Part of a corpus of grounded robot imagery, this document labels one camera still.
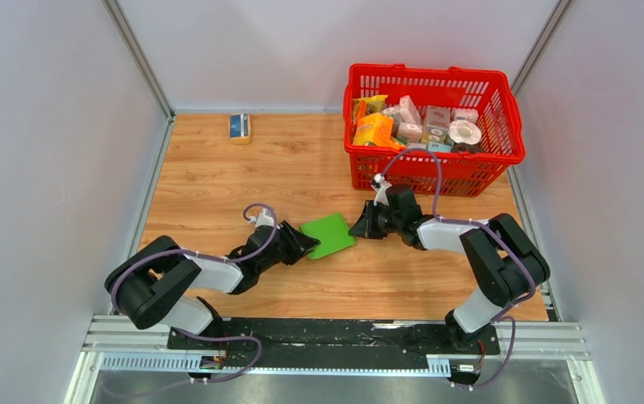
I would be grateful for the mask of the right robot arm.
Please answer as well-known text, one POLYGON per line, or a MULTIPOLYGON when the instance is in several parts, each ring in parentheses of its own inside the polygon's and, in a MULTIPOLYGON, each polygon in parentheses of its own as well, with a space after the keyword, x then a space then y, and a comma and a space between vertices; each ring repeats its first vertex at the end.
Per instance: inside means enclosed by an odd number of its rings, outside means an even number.
POLYGON ((445 318, 444 340, 464 353, 489 324, 547 281, 551 269, 538 247, 509 214, 489 220, 455 220, 423 213, 406 185, 382 185, 350 228, 353 237, 383 239, 394 233, 420 251, 463 253, 477 287, 445 318))

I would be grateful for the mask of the green paper box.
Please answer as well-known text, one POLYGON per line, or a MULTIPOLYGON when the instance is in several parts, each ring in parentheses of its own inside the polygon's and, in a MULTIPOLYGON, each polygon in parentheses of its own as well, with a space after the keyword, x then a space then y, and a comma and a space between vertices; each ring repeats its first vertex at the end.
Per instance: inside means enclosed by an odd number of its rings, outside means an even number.
POLYGON ((308 254, 309 259, 325 258, 356 243, 355 238, 349 234, 349 225, 340 213, 307 222, 300 229, 304 235, 320 242, 308 254))

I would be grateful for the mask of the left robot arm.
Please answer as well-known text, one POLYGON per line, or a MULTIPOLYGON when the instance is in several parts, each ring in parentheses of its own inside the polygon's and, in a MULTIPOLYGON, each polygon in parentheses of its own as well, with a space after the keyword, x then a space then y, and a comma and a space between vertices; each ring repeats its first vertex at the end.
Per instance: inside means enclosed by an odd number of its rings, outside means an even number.
POLYGON ((160 236, 112 271, 104 288, 115 309, 136 328, 182 328, 200 348, 210 349, 221 340, 218 314, 204 300, 186 296, 187 290, 240 295, 268 269, 293 265, 320 244, 286 221, 257 226, 245 244, 223 258, 183 249, 171 237, 160 236))

